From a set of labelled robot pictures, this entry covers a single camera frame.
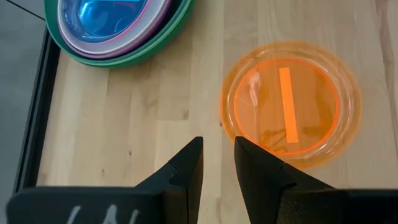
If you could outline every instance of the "wooden surface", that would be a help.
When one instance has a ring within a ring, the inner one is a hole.
[[[223,77],[259,45],[306,40],[337,54],[363,97],[354,141],[306,171],[338,188],[398,188],[397,11],[395,0],[197,0],[183,32],[140,65],[98,69],[61,54],[39,184],[134,186],[203,136],[199,223],[249,223],[220,125]]]

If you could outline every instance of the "bowl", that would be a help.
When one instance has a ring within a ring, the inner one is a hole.
[[[59,0],[64,41],[89,58],[112,58],[142,44],[166,15],[171,0]]]
[[[299,169],[343,151],[361,121],[359,86],[329,51],[306,42],[254,49],[229,71],[221,92],[227,135],[246,139]]]
[[[57,22],[58,0],[45,0],[44,11],[47,29],[53,40],[69,56],[86,65],[119,68],[139,63],[163,49],[181,30],[193,10],[195,0],[173,0],[159,31],[142,46],[124,55],[110,59],[91,59],[74,52],[63,40]]]

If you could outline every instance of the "green bowl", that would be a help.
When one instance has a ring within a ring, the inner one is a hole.
[[[63,40],[57,22],[58,0],[44,0],[47,28],[53,40],[75,60],[103,68],[120,68],[139,63],[162,50],[181,30],[190,16],[195,0],[172,0],[169,12],[159,30],[138,49],[115,58],[98,60],[81,56],[74,52]]]

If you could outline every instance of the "orange plate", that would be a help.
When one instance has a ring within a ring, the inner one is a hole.
[[[245,55],[221,94],[221,121],[298,168],[336,156],[354,136],[361,96],[333,54],[305,42],[278,42]]]

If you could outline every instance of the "orange rectangle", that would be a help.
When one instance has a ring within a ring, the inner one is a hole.
[[[282,104],[286,128],[286,141],[295,143],[299,141],[297,136],[296,115],[294,110],[292,81],[289,68],[279,68],[280,90],[282,92]]]

